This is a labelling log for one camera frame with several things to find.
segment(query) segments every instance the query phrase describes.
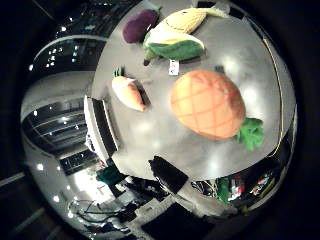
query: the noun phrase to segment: white tag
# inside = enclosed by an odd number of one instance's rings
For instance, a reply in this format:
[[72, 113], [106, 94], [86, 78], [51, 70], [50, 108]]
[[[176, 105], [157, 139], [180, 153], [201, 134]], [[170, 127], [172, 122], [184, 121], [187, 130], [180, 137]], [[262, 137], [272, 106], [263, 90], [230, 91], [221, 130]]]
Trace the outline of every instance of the white tag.
[[179, 61], [170, 60], [169, 75], [170, 76], [179, 75]]

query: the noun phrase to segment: plush toy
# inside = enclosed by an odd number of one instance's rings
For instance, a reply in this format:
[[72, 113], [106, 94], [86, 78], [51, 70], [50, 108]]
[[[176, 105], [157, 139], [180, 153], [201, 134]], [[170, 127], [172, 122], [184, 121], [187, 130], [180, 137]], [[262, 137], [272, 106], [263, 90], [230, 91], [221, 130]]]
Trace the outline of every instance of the plush toy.
[[143, 111], [146, 106], [142, 102], [137, 86], [133, 83], [135, 80], [122, 75], [123, 68], [119, 68], [114, 72], [112, 80], [113, 91], [124, 105], [138, 111]]
[[159, 10], [145, 9], [134, 15], [122, 30], [122, 36], [127, 43], [136, 43], [144, 39], [147, 32], [154, 28], [159, 18]]
[[262, 144], [262, 121], [245, 117], [238, 88], [223, 74], [206, 70], [184, 74], [174, 83], [170, 104], [178, 120], [203, 137], [236, 136], [249, 150]]
[[[161, 21], [154, 29], [152, 29], [145, 37], [143, 47], [145, 49], [145, 59], [144, 65], [148, 65], [150, 60], [157, 57], [162, 56], [165, 58], [169, 58], [172, 60], [185, 60], [189, 58], [193, 58], [195, 56], [199, 56], [204, 49], [204, 46], [200, 40], [195, 40], [196, 38], [188, 39], [187, 42], [184, 42], [187, 37], [186, 34], [192, 33], [205, 19], [205, 17], [209, 15], [218, 16], [218, 17], [228, 17], [223, 11], [212, 8], [188, 8], [181, 11], [177, 11], [169, 15], [163, 21]], [[192, 51], [192, 53], [184, 52], [188, 49], [189, 46], [192, 48], [197, 43], [201, 43], [202, 51]], [[162, 49], [165, 49], [165, 53], [162, 51], [156, 51], [154, 45], [162, 44]], [[176, 52], [181, 52], [179, 57], [176, 57]]]
[[204, 51], [204, 44], [199, 39], [185, 33], [155, 33], [145, 45], [149, 49], [146, 59], [159, 55], [181, 61], [197, 57]]

